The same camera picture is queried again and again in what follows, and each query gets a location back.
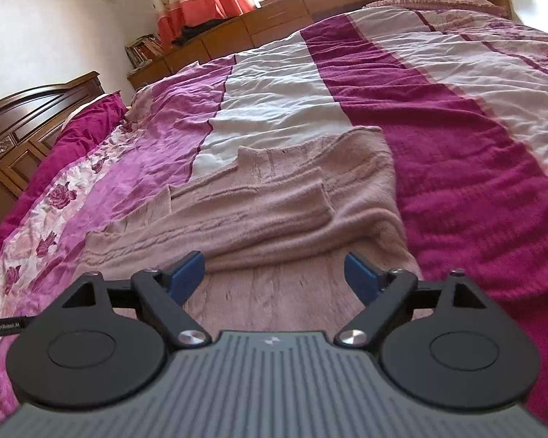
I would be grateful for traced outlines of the stack of books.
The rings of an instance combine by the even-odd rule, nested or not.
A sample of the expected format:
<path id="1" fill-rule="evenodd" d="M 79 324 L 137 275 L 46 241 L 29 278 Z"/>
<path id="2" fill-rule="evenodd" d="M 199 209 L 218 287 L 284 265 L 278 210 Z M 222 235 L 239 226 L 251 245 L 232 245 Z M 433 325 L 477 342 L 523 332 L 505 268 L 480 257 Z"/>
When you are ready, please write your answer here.
<path id="1" fill-rule="evenodd" d="M 125 53 L 134 69 L 163 56 L 164 50 L 156 34 L 144 35 L 125 46 Z"/>

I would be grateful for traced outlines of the magenta striped bedspread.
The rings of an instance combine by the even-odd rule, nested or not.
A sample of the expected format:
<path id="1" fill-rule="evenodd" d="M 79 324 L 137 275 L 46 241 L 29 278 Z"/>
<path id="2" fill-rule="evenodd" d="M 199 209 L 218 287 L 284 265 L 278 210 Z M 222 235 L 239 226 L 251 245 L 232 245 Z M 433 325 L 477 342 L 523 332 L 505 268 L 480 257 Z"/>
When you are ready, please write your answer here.
<path id="1" fill-rule="evenodd" d="M 0 252 L 0 318 L 42 312 L 87 234 L 239 149 L 379 128 L 423 279 L 463 268 L 537 344 L 548 423 L 548 34 L 466 10 L 363 8 L 138 90 Z"/>

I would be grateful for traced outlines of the dark wooden headboard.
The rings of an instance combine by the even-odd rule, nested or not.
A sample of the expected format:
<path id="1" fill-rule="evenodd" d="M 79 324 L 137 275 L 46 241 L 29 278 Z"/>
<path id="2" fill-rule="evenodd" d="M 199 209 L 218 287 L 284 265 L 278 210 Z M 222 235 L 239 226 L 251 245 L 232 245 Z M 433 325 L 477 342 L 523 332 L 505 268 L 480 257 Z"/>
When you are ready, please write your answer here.
<path id="1" fill-rule="evenodd" d="M 0 225 L 53 148 L 67 116 L 104 93 L 96 71 L 0 100 Z"/>

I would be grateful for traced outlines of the magenta pillow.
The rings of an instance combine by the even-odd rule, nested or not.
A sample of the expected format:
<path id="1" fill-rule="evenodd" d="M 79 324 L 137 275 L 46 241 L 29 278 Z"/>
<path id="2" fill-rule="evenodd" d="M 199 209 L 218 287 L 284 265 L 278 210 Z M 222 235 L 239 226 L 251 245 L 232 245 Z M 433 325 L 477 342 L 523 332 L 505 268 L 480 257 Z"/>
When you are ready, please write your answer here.
<path id="1" fill-rule="evenodd" d="M 0 224 L 0 252 L 4 240 L 20 226 L 23 218 L 58 173 L 86 157 L 121 123 L 128 108 L 118 92 L 104 94 L 81 109 L 62 128 L 49 155 L 39 164 L 28 186 Z"/>

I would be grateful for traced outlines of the long wooden drawer cabinet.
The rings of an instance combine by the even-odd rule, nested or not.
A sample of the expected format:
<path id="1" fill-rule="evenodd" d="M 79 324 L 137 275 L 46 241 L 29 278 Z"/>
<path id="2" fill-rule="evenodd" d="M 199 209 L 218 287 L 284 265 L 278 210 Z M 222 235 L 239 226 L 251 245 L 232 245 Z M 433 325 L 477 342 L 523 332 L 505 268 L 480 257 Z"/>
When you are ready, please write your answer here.
<path id="1" fill-rule="evenodd" d="M 155 82 L 178 72 L 192 62 L 203 64 L 240 51 L 281 40 L 314 22 L 362 8 L 378 0 L 273 0 L 248 14 L 231 18 L 195 36 L 182 46 L 174 46 L 128 74 L 133 88 Z M 512 15 L 510 0 L 488 0 Z"/>

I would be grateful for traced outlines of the pink frilled pillow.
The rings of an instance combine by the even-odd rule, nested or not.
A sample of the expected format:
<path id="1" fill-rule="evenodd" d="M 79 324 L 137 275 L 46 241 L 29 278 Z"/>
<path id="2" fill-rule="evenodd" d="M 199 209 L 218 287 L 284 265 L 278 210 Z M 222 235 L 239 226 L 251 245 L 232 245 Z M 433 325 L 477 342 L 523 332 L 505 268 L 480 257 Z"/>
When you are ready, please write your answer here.
<path id="1" fill-rule="evenodd" d="M 378 0 L 365 8 L 395 6 L 411 10 L 466 10 L 507 17 L 509 12 L 488 0 Z"/>

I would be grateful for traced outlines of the black cloth on cabinet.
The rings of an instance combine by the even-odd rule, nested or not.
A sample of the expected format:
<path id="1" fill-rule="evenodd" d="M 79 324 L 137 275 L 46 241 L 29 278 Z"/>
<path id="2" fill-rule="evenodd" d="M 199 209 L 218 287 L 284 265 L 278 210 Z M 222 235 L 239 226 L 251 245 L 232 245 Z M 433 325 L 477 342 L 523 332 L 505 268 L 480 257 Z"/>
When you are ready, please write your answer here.
<path id="1" fill-rule="evenodd" d="M 193 38 L 200 36 L 201 34 L 206 33 L 207 31 L 212 30 L 215 27 L 221 26 L 228 21 L 229 18 L 212 19 L 197 26 L 183 26 L 182 29 L 180 29 L 180 33 L 172 39 L 171 45 L 183 46 L 185 43 L 188 43 Z"/>

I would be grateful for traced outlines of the pink knitted cardigan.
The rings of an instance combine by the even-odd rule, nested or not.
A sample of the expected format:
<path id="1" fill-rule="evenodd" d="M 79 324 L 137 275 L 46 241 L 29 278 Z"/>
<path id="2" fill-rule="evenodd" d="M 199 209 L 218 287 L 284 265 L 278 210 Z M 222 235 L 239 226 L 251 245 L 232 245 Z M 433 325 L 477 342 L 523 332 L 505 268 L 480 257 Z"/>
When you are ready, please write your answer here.
<path id="1" fill-rule="evenodd" d="M 271 149 L 239 149 L 224 168 L 155 197 L 87 234 L 78 274 L 123 280 L 192 251 L 206 272 L 185 311 L 223 330 L 337 332 L 362 310 L 343 276 L 350 252 L 418 272 L 379 128 Z"/>

